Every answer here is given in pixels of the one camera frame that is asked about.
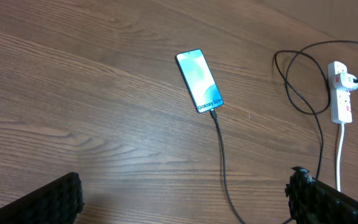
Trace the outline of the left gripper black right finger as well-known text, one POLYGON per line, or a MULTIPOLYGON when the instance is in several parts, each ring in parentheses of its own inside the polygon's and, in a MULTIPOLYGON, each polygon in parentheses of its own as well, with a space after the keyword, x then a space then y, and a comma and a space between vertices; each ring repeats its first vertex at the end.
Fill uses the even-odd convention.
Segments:
POLYGON ((290 216, 297 224, 358 224, 358 201, 294 167, 286 185, 290 216))

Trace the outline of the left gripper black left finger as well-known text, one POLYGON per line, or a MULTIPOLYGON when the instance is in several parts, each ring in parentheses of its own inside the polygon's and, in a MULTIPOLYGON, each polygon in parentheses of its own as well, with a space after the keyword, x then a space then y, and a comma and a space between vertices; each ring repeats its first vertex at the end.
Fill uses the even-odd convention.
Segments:
POLYGON ((83 207, 80 176, 70 172, 0 208, 0 224, 72 224, 83 207))

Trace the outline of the blue Galaxy smartphone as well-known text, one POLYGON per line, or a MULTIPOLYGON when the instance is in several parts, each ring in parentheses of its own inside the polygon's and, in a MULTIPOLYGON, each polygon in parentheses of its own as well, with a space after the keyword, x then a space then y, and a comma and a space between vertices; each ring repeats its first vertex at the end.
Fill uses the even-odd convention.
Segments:
POLYGON ((201 49, 177 54, 175 59, 199 113, 213 110, 224 104, 201 49))

